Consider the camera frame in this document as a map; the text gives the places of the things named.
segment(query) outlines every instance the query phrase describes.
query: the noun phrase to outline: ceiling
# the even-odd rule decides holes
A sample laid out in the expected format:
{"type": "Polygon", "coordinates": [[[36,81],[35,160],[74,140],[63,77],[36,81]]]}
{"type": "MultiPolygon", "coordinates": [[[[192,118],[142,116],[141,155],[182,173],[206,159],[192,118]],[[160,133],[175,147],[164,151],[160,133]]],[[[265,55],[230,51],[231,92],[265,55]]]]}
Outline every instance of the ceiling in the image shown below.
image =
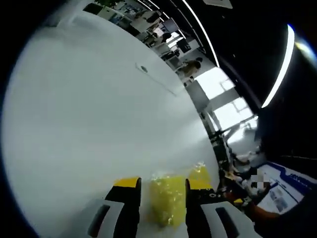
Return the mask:
{"type": "MultiPolygon", "coordinates": [[[[199,35],[206,55],[215,63],[203,31],[183,0],[152,1],[192,35],[191,27],[176,5],[199,35]]],[[[270,93],[282,66],[287,24],[292,25],[297,35],[317,46],[316,21],[313,21],[316,17],[313,7],[305,4],[306,0],[296,5],[284,0],[256,1],[256,4],[253,0],[230,1],[233,9],[206,5],[203,0],[186,0],[204,26],[220,67],[237,83],[238,93],[256,112],[270,93]]]]}

